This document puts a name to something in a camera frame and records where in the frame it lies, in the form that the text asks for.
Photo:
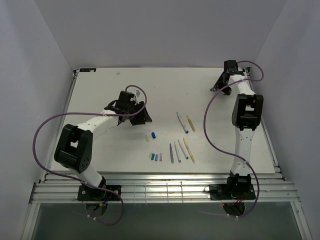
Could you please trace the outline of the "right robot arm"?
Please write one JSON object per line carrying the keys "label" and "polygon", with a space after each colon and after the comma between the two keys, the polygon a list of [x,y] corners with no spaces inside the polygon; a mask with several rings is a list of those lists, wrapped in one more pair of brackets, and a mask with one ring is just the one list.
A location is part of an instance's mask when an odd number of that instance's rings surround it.
{"label": "right robot arm", "polygon": [[234,160],[225,184],[211,185],[212,199],[254,200],[256,198],[251,178],[251,148],[257,127],[261,123],[264,97],[256,94],[236,60],[226,60],[223,72],[211,88],[212,92],[221,91],[229,96],[231,84],[236,85],[238,94],[231,116],[235,129]]}

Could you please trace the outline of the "purple marker pen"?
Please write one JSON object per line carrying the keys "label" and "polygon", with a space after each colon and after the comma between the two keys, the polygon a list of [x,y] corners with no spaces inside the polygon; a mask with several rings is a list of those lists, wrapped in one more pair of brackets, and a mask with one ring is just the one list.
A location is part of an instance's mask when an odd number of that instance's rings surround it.
{"label": "purple marker pen", "polygon": [[174,163],[174,155],[173,155],[173,148],[172,144],[169,144],[169,154],[170,154],[170,162],[173,164]]}

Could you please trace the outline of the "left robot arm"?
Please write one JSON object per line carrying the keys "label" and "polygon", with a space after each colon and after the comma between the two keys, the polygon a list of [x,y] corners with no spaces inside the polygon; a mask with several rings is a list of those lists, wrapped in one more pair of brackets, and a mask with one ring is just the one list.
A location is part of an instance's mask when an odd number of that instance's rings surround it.
{"label": "left robot arm", "polygon": [[122,90],[118,99],[110,102],[100,113],[83,123],[66,124],[61,131],[54,160],[72,170],[84,184],[90,185],[88,193],[100,200],[106,195],[105,179],[91,164],[94,140],[125,121],[131,125],[151,123],[146,101],[139,100],[142,90]]}

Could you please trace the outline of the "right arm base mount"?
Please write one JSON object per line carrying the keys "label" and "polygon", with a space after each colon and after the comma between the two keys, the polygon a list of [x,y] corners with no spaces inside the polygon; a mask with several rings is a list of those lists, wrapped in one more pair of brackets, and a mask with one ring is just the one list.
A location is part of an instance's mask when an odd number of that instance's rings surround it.
{"label": "right arm base mount", "polygon": [[210,184],[204,188],[211,200],[255,200],[256,193],[249,174],[231,174],[226,183]]}

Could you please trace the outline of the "lavender capped white marker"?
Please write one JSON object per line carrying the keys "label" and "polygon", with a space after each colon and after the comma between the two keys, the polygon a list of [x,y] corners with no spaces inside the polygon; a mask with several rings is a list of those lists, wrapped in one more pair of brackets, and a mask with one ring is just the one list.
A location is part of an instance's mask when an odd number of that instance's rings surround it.
{"label": "lavender capped white marker", "polygon": [[175,153],[176,153],[176,156],[177,156],[177,160],[179,163],[181,163],[181,156],[180,156],[180,152],[179,152],[179,149],[178,149],[178,146],[177,146],[177,143],[174,142],[174,149],[175,149]]}

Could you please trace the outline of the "teal white marker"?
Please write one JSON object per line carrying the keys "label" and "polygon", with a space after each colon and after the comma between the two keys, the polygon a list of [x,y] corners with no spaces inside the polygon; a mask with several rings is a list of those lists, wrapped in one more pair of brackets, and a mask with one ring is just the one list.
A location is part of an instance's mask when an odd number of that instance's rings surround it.
{"label": "teal white marker", "polygon": [[178,140],[178,144],[179,144],[179,147],[180,147],[180,149],[181,149],[181,151],[182,151],[182,154],[183,154],[184,158],[185,158],[185,159],[188,159],[189,156],[188,156],[186,150],[184,149],[184,147],[183,147],[183,145],[182,145],[182,143],[181,143],[180,140]]}

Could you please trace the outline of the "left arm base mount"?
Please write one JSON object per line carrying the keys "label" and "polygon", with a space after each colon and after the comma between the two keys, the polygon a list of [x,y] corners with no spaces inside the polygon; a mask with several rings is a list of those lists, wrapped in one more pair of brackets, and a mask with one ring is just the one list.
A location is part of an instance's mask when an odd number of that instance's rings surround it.
{"label": "left arm base mount", "polygon": [[78,188],[77,200],[82,202],[104,202],[106,200],[109,201],[119,201],[120,198],[115,194],[111,193],[115,192],[119,196],[121,195],[122,186],[121,185],[106,185],[104,186],[107,190],[98,190],[96,188],[91,188],[85,185],[81,185]]}

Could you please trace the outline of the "yellow highlighter pen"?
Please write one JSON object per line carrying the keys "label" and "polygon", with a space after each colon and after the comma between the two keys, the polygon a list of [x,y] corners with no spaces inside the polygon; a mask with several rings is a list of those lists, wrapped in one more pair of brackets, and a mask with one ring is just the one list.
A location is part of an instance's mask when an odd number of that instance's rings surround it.
{"label": "yellow highlighter pen", "polygon": [[193,162],[193,164],[195,164],[196,162],[195,162],[194,156],[193,156],[193,154],[192,154],[192,152],[191,152],[191,150],[189,148],[189,145],[188,145],[186,139],[184,137],[182,139],[183,139],[184,145],[186,147],[186,150],[187,150],[187,152],[188,152],[188,154],[189,154],[189,156],[191,158],[191,161]]}

